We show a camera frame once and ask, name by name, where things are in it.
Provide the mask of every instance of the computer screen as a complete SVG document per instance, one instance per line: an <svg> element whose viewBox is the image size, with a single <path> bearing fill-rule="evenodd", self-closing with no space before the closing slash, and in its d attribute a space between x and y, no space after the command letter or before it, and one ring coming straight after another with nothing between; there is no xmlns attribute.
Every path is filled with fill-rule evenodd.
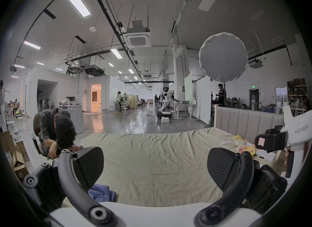
<svg viewBox="0 0 312 227"><path fill-rule="evenodd" d="M70 101L75 101L75 97L66 97L67 99L69 99Z"/></svg>

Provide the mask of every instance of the white stool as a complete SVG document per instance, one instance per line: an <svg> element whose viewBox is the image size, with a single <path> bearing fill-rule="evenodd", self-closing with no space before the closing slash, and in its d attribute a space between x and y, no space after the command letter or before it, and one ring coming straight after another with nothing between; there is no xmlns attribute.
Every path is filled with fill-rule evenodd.
<svg viewBox="0 0 312 227"><path fill-rule="evenodd" d="M123 114L123 115L126 115L126 114L129 115L129 110L128 110L127 107L122 107L122 114Z"/></svg>

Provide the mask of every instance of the glossy floor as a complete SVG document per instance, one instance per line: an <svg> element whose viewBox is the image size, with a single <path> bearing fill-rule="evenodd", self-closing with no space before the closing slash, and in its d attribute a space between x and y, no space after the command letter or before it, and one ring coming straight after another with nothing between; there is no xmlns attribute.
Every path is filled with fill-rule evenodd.
<svg viewBox="0 0 312 227"><path fill-rule="evenodd" d="M84 132L76 136L75 144L93 132L109 132L117 134L142 134L142 133L174 133L191 131L204 128L205 123L202 121L185 120L189 116L183 116L181 119L171 119L169 123L161 123L156 117L153 106L144 109L130 110L129 115L121 115L113 112L92 115L92 113L84 113ZM46 161L46 158L39 155L35 149L30 134L33 133L33 121L31 118L24 118L20 122L16 120L16 129L18 130L21 140L24 141L26 151L31 163L26 164L31 173L34 168Z"/></svg>

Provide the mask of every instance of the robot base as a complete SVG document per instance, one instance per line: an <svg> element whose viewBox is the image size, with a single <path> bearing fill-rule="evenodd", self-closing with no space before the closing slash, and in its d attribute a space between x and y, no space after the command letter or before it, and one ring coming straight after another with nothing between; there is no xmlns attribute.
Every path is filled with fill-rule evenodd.
<svg viewBox="0 0 312 227"><path fill-rule="evenodd" d="M161 117L167 117L170 118L172 117L172 112L168 112L168 111L162 111L162 112L157 112L157 117L158 119L161 120Z"/></svg>

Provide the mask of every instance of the standing fan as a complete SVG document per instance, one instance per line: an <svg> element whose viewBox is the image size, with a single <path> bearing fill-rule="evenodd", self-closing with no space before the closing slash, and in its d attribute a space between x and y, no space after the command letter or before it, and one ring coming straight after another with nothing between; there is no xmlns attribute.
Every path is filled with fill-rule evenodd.
<svg viewBox="0 0 312 227"><path fill-rule="evenodd" d="M49 109L51 109L51 106L53 105L53 101L52 101L52 100L49 100L49 101L48 101L48 105L49 105Z"/></svg>

